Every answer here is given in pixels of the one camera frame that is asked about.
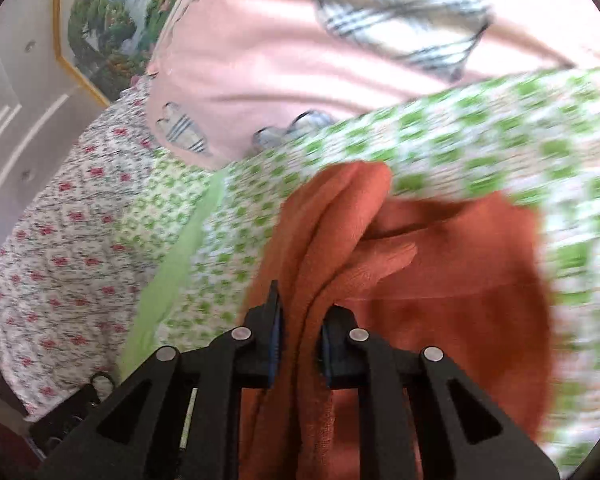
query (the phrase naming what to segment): landscape painting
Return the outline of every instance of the landscape painting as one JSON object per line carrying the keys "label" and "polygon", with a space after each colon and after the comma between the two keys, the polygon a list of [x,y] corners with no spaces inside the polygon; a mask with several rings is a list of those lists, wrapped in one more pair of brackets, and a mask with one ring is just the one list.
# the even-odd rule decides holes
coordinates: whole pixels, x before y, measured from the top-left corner
{"label": "landscape painting", "polygon": [[97,89],[100,100],[114,101],[144,73],[175,3],[55,0],[57,54]]}

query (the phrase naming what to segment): orange cloth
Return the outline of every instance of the orange cloth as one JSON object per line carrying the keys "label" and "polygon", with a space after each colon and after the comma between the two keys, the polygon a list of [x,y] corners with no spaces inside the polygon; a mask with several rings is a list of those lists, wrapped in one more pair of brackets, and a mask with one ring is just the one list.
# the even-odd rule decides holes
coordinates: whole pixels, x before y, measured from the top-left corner
{"label": "orange cloth", "polygon": [[500,194],[442,203],[388,196],[382,163],[331,166],[289,197],[246,305],[278,280],[284,344],[267,392],[242,397],[241,480],[359,477],[355,392],[316,365],[334,304],[393,346],[449,354],[530,436],[549,393],[550,324],[536,218]]}

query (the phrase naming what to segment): triangular cutout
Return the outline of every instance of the triangular cutout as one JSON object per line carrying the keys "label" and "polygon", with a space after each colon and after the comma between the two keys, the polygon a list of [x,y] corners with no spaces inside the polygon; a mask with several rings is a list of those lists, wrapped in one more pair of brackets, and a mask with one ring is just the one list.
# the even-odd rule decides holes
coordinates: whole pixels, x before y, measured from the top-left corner
{"label": "triangular cutout", "polygon": [[98,426],[98,433],[120,444],[128,444],[136,429],[144,402],[151,390],[151,381],[142,381]]}
{"label": "triangular cutout", "polygon": [[469,444],[479,444],[502,432],[498,420],[462,386],[460,381],[452,379],[446,386],[460,418],[462,432]]}

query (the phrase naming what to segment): metal pin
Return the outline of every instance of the metal pin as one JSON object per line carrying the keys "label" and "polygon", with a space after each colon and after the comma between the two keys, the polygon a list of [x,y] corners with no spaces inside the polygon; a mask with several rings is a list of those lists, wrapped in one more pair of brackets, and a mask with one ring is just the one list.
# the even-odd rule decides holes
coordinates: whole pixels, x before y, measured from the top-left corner
{"label": "metal pin", "polygon": [[176,349],[173,346],[163,346],[162,348],[158,348],[155,357],[158,361],[171,361],[176,357]]}
{"label": "metal pin", "polygon": [[231,337],[238,341],[244,341],[251,337],[251,330],[245,326],[237,326],[231,330]]}
{"label": "metal pin", "polygon": [[442,350],[437,346],[427,346],[424,349],[424,357],[426,357],[429,361],[437,363],[440,361],[440,359],[442,359],[443,356],[444,354],[442,353]]}
{"label": "metal pin", "polygon": [[369,332],[364,328],[354,328],[349,332],[349,337],[353,339],[353,341],[366,341],[369,339]]}

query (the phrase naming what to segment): green trim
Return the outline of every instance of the green trim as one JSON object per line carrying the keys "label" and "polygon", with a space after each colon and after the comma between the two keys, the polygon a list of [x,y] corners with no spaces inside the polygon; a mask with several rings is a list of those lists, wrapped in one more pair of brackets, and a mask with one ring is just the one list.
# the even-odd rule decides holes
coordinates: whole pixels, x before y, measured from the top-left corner
{"label": "green trim", "polygon": [[205,194],[180,232],[178,241],[165,256],[152,282],[142,291],[136,319],[118,359],[121,380],[129,377],[155,350],[155,330],[171,311],[180,287],[190,275],[190,258],[202,243],[205,220],[224,196],[226,175],[227,170],[224,169],[211,177]]}

